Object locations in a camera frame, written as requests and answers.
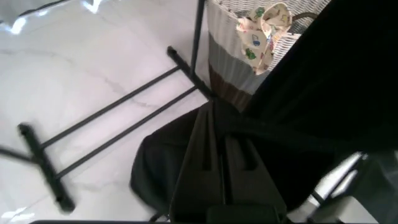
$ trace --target black bag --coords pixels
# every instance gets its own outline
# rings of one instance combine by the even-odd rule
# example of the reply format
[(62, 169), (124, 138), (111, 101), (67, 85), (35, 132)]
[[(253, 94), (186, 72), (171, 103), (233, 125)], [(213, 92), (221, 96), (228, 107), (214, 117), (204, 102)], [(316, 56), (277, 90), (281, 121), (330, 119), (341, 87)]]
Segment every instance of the black bag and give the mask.
[[(212, 102), (221, 133), (215, 141), (228, 133), (249, 138), (287, 210), (351, 153), (398, 146), (397, 28), (386, 4), (332, 0), (259, 87), (244, 117)], [(348, 22), (364, 15), (372, 16)], [(369, 27), (373, 39), (352, 35)], [(198, 109), (172, 121), (138, 150), (131, 187), (159, 212), (169, 212), (197, 117)]]

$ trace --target cream cloth with colorful print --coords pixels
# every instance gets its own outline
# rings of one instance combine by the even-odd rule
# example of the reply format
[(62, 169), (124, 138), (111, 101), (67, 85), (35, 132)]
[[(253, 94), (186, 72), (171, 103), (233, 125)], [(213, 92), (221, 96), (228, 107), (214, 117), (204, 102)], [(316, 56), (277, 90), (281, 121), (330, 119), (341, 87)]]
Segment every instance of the cream cloth with colorful print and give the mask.
[(292, 25), (286, 4), (273, 3), (238, 19), (236, 30), (242, 40), (242, 53), (256, 75), (264, 73), (274, 59), (274, 46)]

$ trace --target black pole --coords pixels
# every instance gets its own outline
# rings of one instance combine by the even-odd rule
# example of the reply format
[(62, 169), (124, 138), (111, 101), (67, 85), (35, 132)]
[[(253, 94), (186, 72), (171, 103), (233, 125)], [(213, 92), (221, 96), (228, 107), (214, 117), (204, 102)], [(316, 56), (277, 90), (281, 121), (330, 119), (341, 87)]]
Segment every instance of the black pole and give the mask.
[(13, 159), (17, 159), (17, 160), (20, 160), (23, 162), (28, 162), (30, 164), (36, 164), (36, 162), (34, 162), (33, 158), (31, 158), (29, 156), (25, 156), (25, 155), (17, 152), (16, 150), (7, 149), (4, 146), (0, 146), (0, 155), (10, 157)]
[(178, 102), (179, 100), (181, 100), (182, 98), (188, 96), (191, 92), (195, 91), (197, 88), (194, 86), (192, 88), (190, 88), (189, 90), (183, 92), (181, 95), (179, 95), (178, 97), (174, 98), (173, 100), (171, 100), (170, 102), (166, 103), (165, 105), (163, 105), (161, 108), (155, 110), (153, 113), (151, 113), (150, 115), (146, 116), (145, 118), (143, 118), (142, 120), (138, 121), (137, 123), (133, 124), (130, 128), (127, 128), (126, 130), (124, 130), (122, 133), (118, 134), (117, 136), (113, 137), (112, 139), (110, 139), (109, 141), (107, 141), (106, 143), (100, 145), (100, 147), (92, 150), (89, 154), (83, 156), (82, 158), (80, 158), (79, 160), (77, 160), (76, 162), (74, 162), (73, 164), (71, 164), (70, 166), (68, 166), (67, 168), (65, 168), (64, 170), (62, 170), (61, 172), (59, 172), (56, 176), (57, 179), (61, 179), (64, 175), (67, 175), (69, 172), (71, 172), (73, 169), (75, 169), (76, 167), (82, 165), (84, 162), (86, 162), (87, 160), (91, 159), (92, 157), (94, 157), (95, 155), (97, 155), (98, 153), (102, 152), (104, 149), (106, 149), (107, 147), (110, 147), (110, 145), (112, 145), (113, 143), (115, 143), (116, 141), (120, 140), (121, 138), (125, 137), (126, 135), (128, 135), (130, 132), (132, 132), (133, 130), (139, 128), (141, 125), (143, 125), (144, 123), (146, 123), (147, 121), (149, 121), (150, 119), (152, 119), (153, 117), (155, 117), (156, 115), (160, 114), (161, 112), (163, 112), (164, 110), (166, 110), (167, 108), (171, 107), (173, 104), (175, 104), (176, 102)]
[(116, 100), (115, 102), (111, 103), (108, 106), (105, 106), (103, 109), (95, 112), (94, 114), (90, 115), (89, 117), (87, 117), (86, 119), (84, 119), (83, 121), (80, 121), (79, 123), (73, 125), (72, 127), (62, 131), (60, 134), (52, 137), (51, 139), (49, 139), (48, 141), (45, 141), (42, 145), (41, 148), (45, 149), (46, 147), (49, 147), (50, 145), (56, 143), (57, 141), (59, 141), (61, 138), (69, 135), (70, 133), (76, 131), (77, 129), (81, 128), (82, 126), (88, 124), (89, 122), (91, 122), (92, 120), (98, 118), (99, 116), (101, 116), (102, 114), (105, 114), (106, 112), (108, 112), (109, 110), (119, 106), (121, 103), (124, 103), (125, 101), (127, 101), (128, 99), (132, 98), (133, 96), (137, 95), (138, 93), (146, 90), (147, 88), (151, 87), (153, 84), (161, 81), (162, 79), (166, 78), (167, 76), (173, 74), (174, 72), (178, 71), (180, 68), (178, 66), (170, 69), (169, 71), (165, 72), (164, 74), (162, 74), (161, 76), (153, 79), (152, 81), (146, 83), (145, 85), (141, 86), (140, 88), (130, 92), (129, 94), (127, 94), (126, 96)]
[(18, 129), (32, 152), (35, 161), (43, 172), (47, 183), (51, 187), (52, 192), (55, 195), (56, 202), (64, 212), (72, 212), (75, 209), (75, 204), (68, 192), (65, 190), (61, 180), (55, 178), (57, 173), (55, 172), (54, 166), (46, 153), (42, 150), (33, 128), (27, 124), (20, 124), (18, 125)]
[(204, 10), (205, 10), (205, 0), (198, 0), (197, 18), (196, 18), (196, 21), (195, 21), (195, 33), (193, 35), (193, 48), (192, 48), (190, 75), (194, 75), (195, 74), (195, 69), (196, 69), (196, 66), (197, 66), (199, 40), (200, 40), (200, 32), (201, 32), (201, 23), (202, 23), (202, 20), (203, 20), (203, 12), (204, 12)]

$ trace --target woven basket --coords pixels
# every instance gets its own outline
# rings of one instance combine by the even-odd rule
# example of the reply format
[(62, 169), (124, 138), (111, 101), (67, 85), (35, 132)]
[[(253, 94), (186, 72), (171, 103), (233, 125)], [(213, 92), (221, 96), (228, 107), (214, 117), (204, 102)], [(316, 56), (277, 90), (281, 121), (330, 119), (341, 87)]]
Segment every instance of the woven basket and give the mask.
[(313, 19), (293, 22), (274, 47), (274, 61), (261, 75), (255, 75), (241, 51), (241, 40), (236, 32), (238, 18), (248, 11), (270, 2), (284, 2), (292, 15), (303, 12), (319, 14), (330, 0), (208, 0), (209, 72), (212, 90), (237, 109), (243, 110), (270, 71), (293, 46)]

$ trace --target floor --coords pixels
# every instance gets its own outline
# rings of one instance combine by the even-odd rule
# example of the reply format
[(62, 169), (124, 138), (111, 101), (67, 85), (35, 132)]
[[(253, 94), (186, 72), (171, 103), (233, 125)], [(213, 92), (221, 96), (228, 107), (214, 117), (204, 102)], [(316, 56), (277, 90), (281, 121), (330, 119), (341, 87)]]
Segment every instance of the floor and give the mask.
[[(19, 123), (33, 125), (45, 141), (173, 68), (165, 53), (169, 45), (189, 61), (195, 10), (196, 1), (186, 0), (104, 0), (89, 10), (72, 0), (24, 17), (25, 26), (14, 34), (0, 28), (0, 144), (27, 153)], [(200, 44), (197, 74), (208, 82), (206, 22)], [(56, 169), (191, 86), (176, 72), (50, 146)], [(68, 174), (63, 181), (76, 201), (68, 215), (55, 206), (36, 167), (0, 158), (0, 223), (148, 220), (153, 211), (128, 187), (137, 148), (145, 136), (205, 102), (193, 92)], [(327, 184), (318, 188), (322, 195), (337, 173), (325, 177)]]

